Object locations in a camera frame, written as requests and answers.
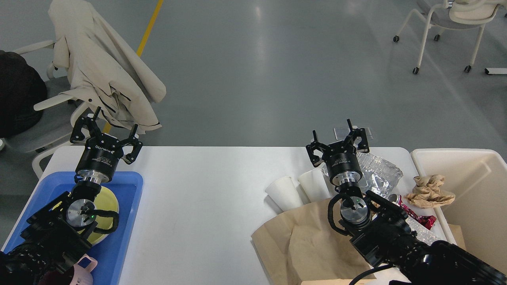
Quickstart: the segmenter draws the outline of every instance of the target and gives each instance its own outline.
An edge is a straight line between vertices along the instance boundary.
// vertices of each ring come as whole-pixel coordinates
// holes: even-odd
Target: gray floor
[[[156,2],[92,1],[134,50]],[[3,4],[0,49],[52,39],[49,3]],[[485,148],[507,158],[507,77],[483,72],[507,67],[505,10],[486,25],[469,74],[462,70],[477,30],[447,31],[434,42],[432,29],[415,76],[422,22],[413,18],[400,42],[392,41],[415,7],[399,0],[165,1],[142,55],[167,86],[154,106],[163,128],[141,140],[304,146],[313,129],[331,142],[333,127],[350,118],[372,129],[371,146]],[[49,50],[27,57],[42,74],[49,60]],[[0,194],[19,194],[2,199],[2,223],[14,222],[37,182],[30,155],[0,153]]]

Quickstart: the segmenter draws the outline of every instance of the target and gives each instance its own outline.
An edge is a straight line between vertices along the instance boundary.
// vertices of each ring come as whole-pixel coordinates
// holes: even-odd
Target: black cable
[[[379,271],[382,271],[382,270],[385,270],[385,269],[389,269],[389,268],[392,268],[392,267],[393,267],[392,264],[387,264],[387,265],[383,265],[383,266],[372,268],[370,270],[366,270],[365,272],[359,274],[354,279],[352,279],[352,281],[349,283],[349,285],[356,284],[359,280],[365,278],[366,276],[368,276],[368,275],[370,275],[372,273],[379,272]]]
[[[329,201],[329,204],[328,204],[328,222],[329,222],[329,225],[331,226],[331,228],[335,231],[337,231],[339,234],[342,234],[342,235],[351,235],[349,231],[347,230],[344,230],[344,229],[340,229],[339,227],[336,226],[335,224],[335,218],[333,216],[333,208],[335,206],[335,204],[340,200],[340,199],[346,199],[346,200],[350,200],[349,202],[354,205],[354,202],[352,201],[352,198],[350,198],[350,196],[346,195],[346,194],[343,194],[343,193],[339,193],[337,194],[335,197],[333,197],[331,199],[331,201]]]
[[[105,210],[96,210],[95,209],[95,210],[88,210],[85,212],[85,214],[96,215],[96,216],[101,216],[101,217],[105,217],[105,218],[113,218],[113,225],[111,226],[111,228],[109,228],[109,229],[95,228],[95,229],[93,229],[93,231],[96,233],[110,234],[110,233],[116,231],[116,229],[118,228],[120,216],[115,211],[105,211]]]

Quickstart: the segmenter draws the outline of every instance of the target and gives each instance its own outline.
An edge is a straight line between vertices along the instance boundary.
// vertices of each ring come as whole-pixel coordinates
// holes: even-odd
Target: black bag
[[[42,111],[33,105],[48,98],[44,81],[17,53],[0,50],[0,137],[9,137],[35,125]]]

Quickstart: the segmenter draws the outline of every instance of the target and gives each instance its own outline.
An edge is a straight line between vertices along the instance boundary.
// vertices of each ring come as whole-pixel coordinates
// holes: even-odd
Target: blue tray
[[[29,225],[26,219],[64,191],[71,191],[75,185],[75,174],[71,171],[55,172],[41,181],[11,239],[7,242],[6,253],[24,241],[19,235]],[[142,176],[137,172],[116,172],[113,180],[103,185],[111,189],[118,199],[120,223],[117,230],[92,247],[88,255],[98,261],[97,267],[92,271],[93,284],[117,285],[141,199]]]

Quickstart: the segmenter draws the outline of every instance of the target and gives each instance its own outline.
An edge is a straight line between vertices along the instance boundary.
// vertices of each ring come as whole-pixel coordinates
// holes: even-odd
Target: red wrapper
[[[414,218],[414,220],[418,221],[421,225],[423,225],[426,229],[431,230],[435,221],[437,220],[435,216],[418,216],[414,213],[410,208],[408,208],[405,204],[401,204],[401,207],[409,216]]]

